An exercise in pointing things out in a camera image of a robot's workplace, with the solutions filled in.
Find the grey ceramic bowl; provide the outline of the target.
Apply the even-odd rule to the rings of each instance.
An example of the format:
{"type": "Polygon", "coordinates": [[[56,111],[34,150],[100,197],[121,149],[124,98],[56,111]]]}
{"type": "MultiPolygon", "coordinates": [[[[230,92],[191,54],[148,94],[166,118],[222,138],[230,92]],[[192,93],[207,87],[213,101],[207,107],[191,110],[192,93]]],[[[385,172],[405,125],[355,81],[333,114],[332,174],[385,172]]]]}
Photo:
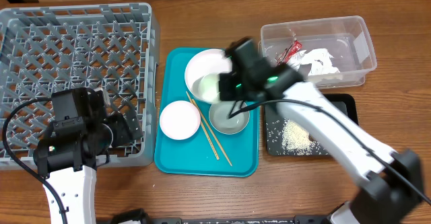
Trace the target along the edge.
{"type": "Polygon", "coordinates": [[[234,102],[212,104],[209,108],[209,121],[217,131],[223,134],[233,135],[239,133],[245,129],[250,120],[249,112],[242,112],[228,118],[230,113],[235,113],[239,109],[239,103],[234,106],[234,102]]]}

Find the red snack wrapper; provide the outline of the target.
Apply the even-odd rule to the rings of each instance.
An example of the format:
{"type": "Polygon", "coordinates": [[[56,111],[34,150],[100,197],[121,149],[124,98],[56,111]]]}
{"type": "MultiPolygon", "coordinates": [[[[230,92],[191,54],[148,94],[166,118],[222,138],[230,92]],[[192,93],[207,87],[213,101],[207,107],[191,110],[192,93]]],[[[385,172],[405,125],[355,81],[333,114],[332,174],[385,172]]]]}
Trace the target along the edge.
{"type": "Polygon", "coordinates": [[[276,58],[276,63],[282,64],[282,63],[287,63],[290,58],[296,54],[300,49],[302,48],[302,44],[295,40],[293,41],[293,43],[286,48],[277,58],[276,58]]]}

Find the pile of white rice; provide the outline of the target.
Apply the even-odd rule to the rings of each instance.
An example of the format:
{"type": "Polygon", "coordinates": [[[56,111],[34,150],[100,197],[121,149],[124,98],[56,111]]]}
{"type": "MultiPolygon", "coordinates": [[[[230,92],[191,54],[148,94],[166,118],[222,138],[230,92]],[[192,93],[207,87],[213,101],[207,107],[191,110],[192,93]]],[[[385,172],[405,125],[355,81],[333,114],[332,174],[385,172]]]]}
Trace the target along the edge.
{"type": "Polygon", "coordinates": [[[267,151],[270,155],[321,155],[325,150],[299,124],[273,118],[266,125],[267,151]]]}

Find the white napkin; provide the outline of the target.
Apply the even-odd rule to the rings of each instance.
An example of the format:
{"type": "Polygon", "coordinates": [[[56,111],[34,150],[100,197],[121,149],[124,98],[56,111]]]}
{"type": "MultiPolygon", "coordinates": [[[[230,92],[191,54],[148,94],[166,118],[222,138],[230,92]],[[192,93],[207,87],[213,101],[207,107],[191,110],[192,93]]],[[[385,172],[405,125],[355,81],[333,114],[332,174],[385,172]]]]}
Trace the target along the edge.
{"type": "Polygon", "coordinates": [[[288,64],[303,76],[339,73],[340,70],[333,66],[332,58],[326,48],[300,50],[290,57],[288,64]]]}

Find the white paper cup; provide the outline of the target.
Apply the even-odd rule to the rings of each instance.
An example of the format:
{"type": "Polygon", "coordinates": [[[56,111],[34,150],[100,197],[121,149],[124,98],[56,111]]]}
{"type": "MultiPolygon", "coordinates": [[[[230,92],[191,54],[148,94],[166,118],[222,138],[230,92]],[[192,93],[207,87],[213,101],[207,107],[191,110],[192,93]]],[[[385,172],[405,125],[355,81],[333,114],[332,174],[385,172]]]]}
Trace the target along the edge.
{"type": "Polygon", "coordinates": [[[218,73],[203,76],[198,84],[199,98],[209,104],[220,102],[219,82],[220,75],[218,73]]]}

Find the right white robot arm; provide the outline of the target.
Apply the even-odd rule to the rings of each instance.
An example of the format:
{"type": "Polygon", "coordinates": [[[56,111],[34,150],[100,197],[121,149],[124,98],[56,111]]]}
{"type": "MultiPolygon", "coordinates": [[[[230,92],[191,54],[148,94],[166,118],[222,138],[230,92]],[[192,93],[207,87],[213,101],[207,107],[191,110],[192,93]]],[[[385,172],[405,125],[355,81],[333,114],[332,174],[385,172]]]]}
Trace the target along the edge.
{"type": "Polygon", "coordinates": [[[224,55],[231,60],[232,70],[220,73],[220,99],[235,105],[250,102],[231,110],[230,118],[274,105],[279,115],[307,130],[360,189],[353,200],[325,217],[324,223],[400,223],[421,202],[430,202],[416,153],[398,153],[369,135],[297,70],[285,63],[273,66],[258,53],[253,39],[231,43],[224,55]]]}

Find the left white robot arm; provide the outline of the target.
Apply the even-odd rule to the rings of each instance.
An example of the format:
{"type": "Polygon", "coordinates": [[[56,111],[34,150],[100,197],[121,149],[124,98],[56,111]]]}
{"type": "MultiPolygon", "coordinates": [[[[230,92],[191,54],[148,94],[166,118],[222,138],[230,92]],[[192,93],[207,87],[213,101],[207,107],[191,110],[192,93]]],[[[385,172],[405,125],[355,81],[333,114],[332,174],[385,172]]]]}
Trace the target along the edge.
{"type": "Polygon", "coordinates": [[[140,139],[134,110],[108,114],[105,89],[81,87],[53,93],[54,120],[34,152],[38,174],[50,202],[52,223],[95,223],[97,156],[110,162],[109,148],[140,139]]]}

